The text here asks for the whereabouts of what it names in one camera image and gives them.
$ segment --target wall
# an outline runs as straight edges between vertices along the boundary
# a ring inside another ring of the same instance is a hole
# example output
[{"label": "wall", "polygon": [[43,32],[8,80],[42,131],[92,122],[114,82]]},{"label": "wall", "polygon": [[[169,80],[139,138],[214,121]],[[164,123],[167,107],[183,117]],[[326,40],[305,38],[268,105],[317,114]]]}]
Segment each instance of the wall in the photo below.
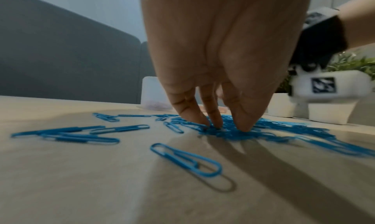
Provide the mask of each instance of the wall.
[{"label": "wall", "polygon": [[139,0],[43,0],[146,41]]}]

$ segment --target wooden table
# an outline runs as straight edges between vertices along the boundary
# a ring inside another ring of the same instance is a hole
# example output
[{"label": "wooden table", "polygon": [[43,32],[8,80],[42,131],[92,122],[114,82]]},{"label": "wooden table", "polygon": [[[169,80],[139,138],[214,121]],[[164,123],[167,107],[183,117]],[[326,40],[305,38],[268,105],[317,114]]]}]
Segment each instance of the wooden table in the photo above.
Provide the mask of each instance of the wooden table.
[{"label": "wooden table", "polygon": [[[109,123],[92,112],[157,113],[130,104],[0,96],[0,223],[375,223],[374,158],[302,143],[229,143],[189,129],[176,134],[153,118]],[[375,150],[373,127],[308,123]],[[121,139],[112,146],[9,137],[134,124],[151,129],[107,134]],[[197,177],[152,153],[156,142],[212,158],[223,175]]]}]

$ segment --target white planter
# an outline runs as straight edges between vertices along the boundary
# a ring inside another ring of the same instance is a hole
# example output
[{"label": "white planter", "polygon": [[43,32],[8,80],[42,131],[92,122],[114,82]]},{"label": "white planter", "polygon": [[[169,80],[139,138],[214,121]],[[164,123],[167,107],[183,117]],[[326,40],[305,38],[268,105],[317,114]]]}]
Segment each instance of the white planter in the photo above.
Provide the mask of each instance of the white planter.
[{"label": "white planter", "polygon": [[268,105],[268,114],[277,117],[291,118],[294,115],[296,106],[296,103],[290,102],[287,93],[275,93]]},{"label": "white planter", "polygon": [[345,104],[309,104],[309,120],[329,124],[347,124],[358,100]]}]

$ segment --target plastic container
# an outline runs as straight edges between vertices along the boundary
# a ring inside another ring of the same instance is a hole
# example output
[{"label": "plastic container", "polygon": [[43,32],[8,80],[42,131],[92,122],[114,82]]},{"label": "plastic container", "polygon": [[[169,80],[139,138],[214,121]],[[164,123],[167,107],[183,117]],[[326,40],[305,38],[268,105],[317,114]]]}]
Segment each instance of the plastic container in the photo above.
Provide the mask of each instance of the plastic container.
[{"label": "plastic container", "polygon": [[157,77],[144,77],[142,80],[141,108],[169,111],[172,105]]}]

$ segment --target gray sofa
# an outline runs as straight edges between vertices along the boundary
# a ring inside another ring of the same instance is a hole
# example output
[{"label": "gray sofa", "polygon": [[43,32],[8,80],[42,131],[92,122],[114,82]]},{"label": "gray sofa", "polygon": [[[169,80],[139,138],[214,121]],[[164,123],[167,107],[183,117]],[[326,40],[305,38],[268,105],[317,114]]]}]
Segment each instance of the gray sofa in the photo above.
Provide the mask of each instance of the gray sofa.
[{"label": "gray sofa", "polygon": [[136,104],[147,43],[40,0],[0,0],[0,95]]}]

